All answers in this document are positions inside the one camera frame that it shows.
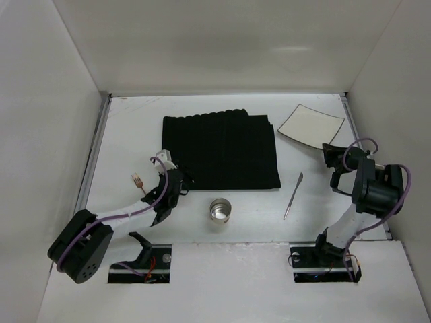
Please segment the white square plate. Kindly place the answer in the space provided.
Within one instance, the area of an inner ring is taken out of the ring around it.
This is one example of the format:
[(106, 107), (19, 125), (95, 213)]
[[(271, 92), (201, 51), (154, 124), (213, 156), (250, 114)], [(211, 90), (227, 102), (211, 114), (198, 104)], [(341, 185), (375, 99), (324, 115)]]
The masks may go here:
[(344, 118), (331, 116), (299, 104), (277, 132), (308, 147), (322, 149), (323, 143), (332, 143), (344, 121)]

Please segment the silver metal cup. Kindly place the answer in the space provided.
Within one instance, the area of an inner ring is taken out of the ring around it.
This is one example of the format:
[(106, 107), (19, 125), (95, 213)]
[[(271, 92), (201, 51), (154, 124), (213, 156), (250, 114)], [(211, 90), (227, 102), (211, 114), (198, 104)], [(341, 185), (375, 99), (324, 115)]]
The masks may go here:
[(226, 231), (231, 212), (232, 205), (229, 200), (224, 198), (213, 200), (209, 206), (209, 231), (217, 234)]

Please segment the black cloth placemat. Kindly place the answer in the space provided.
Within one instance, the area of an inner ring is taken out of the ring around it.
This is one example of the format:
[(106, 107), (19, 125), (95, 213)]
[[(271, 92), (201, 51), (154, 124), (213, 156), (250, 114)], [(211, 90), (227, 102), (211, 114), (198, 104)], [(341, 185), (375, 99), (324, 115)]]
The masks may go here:
[(191, 191), (281, 187), (275, 131), (266, 115), (244, 109), (165, 116), (162, 148), (191, 178)]

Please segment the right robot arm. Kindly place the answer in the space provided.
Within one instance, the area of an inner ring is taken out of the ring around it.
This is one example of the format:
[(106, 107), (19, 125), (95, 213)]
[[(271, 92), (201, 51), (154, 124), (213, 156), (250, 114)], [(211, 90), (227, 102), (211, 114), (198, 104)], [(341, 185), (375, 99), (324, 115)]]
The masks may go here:
[(361, 233), (367, 231), (363, 224), (369, 217), (378, 222), (374, 229), (397, 214), (409, 185), (403, 184), (400, 165), (377, 166), (370, 159), (371, 152), (358, 147), (336, 147), (323, 143), (324, 161), (333, 168), (330, 187), (333, 192), (348, 196), (352, 204), (342, 217), (319, 234), (314, 255), (323, 261), (342, 260), (350, 244)]

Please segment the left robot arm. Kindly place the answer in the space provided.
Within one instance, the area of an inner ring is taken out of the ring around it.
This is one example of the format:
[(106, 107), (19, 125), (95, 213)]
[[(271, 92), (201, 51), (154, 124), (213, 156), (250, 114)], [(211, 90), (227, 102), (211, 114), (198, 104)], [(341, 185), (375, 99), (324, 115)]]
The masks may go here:
[(160, 224), (193, 183), (186, 171), (171, 169), (159, 175), (157, 187), (122, 211), (103, 217), (87, 209), (78, 211), (48, 249), (48, 257), (75, 283), (87, 281), (99, 269), (115, 235)]

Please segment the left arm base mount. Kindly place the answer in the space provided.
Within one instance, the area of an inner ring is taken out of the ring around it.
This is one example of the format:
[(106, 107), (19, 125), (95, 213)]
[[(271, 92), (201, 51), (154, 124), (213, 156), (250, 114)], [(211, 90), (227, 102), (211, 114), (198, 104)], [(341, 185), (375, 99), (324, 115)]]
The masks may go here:
[(139, 254), (132, 261), (113, 264), (108, 284), (168, 284), (172, 261), (172, 244), (152, 244), (137, 232), (129, 236), (139, 242)]

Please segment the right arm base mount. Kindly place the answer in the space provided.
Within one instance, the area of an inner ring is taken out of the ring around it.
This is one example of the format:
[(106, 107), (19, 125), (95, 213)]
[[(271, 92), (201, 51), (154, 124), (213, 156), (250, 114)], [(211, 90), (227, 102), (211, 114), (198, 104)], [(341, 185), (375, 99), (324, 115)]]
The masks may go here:
[(314, 244), (290, 244), (288, 264), (295, 283), (358, 283), (362, 269), (357, 257), (347, 254), (340, 258), (319, 258)]

